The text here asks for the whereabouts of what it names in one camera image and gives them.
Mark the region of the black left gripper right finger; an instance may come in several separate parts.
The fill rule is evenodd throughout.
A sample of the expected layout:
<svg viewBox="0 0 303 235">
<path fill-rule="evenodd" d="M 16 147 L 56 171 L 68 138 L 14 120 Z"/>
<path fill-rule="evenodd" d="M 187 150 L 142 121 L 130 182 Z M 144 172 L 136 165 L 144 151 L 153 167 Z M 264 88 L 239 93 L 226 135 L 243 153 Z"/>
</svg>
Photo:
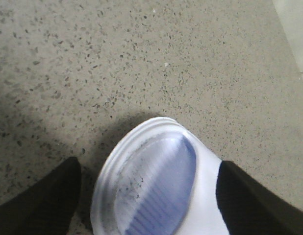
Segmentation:
<svg viewBox="0 0 303 235">
<path fill-rule="evenodd" d="M 221 162 L 216 198 L 231 235 L 303 235 L 303 212 L 231 161 Z"/>
</svg>

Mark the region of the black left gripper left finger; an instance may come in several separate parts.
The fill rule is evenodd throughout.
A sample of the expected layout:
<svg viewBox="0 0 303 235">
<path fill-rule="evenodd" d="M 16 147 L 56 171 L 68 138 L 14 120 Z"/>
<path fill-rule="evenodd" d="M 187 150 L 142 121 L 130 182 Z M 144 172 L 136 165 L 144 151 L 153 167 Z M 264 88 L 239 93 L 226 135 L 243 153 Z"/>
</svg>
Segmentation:
<svg viewBox="0 0 303 235">
<path fill-rule="evenodd" d="M 50 174 L 0 205 L 0 235 L 65 235 L 81 188 L 81 166 L 69 157 Z"/>
</svg>

